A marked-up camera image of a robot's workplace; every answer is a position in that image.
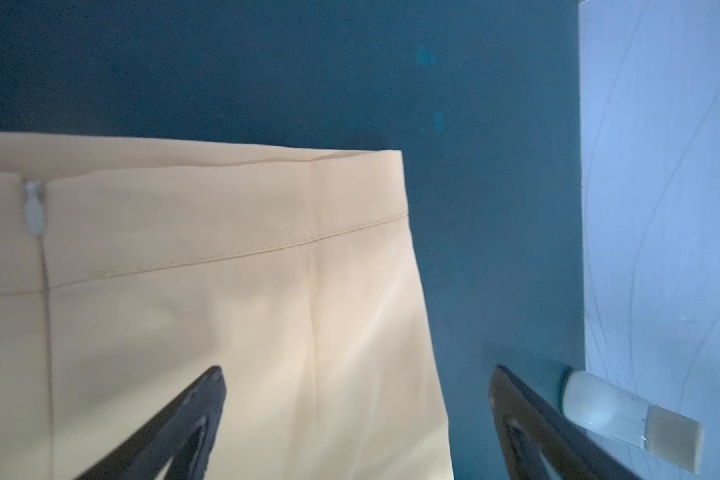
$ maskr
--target zipper pull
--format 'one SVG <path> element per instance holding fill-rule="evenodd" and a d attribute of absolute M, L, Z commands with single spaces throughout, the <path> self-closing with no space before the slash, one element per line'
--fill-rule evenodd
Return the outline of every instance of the zipper pull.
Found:
<path fill-rule="evenodd" d="M 28 181 L 24 183 L 24 219 L 32 236 L 42 236 L 45 232 L 45 212 L 43 212 L 43 182 Z"/>

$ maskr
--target dark blue surface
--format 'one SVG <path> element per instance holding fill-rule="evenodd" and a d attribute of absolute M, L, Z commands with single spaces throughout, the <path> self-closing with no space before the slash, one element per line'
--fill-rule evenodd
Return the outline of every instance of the dark blue surface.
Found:
<path fill-rule="evenodd" d="M 576 1 L 71 5 L 0 2 L 0 130 L 403 151 L 454 473 L 505 477 L 494 364 L 584 364 Z"/>

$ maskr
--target bottle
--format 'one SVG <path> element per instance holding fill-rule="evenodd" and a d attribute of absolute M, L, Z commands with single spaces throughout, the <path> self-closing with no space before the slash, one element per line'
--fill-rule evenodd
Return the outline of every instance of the bottle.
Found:
<path fill-rule="evenodd" d="M 701 423 L 590 373 L 574 371 L 568 376 L 563 414 L 598 435 L 642 448 L 690 472 L 701 471 Z"/>

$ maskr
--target beige skirt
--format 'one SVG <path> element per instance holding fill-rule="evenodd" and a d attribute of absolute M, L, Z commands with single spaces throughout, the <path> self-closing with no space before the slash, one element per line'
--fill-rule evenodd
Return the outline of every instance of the beige skirt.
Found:
<path fill-rule="evenodd" d="M 0 478 L 74 478 L 211 365 L 208 479 L 453 477 L 400 152 L 0 133 Z"/>

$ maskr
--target teal stain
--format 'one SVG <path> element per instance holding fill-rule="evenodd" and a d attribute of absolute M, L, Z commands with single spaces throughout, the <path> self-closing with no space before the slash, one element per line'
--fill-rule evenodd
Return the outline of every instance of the teal stain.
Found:
<path fill-rule="evenodd" d="M 434 65 L 438 62 L 438 58 L 424 47 L 416 48 L 416 63 L 421 66 Z"/>
<path fill-rule="evenodd" d="M 443 116 L 443 112 L 436 111 L 434 112 L 434 131 L 438 132 L 439 134 L 443 133 L 445 131 L 445 116 Z"/>

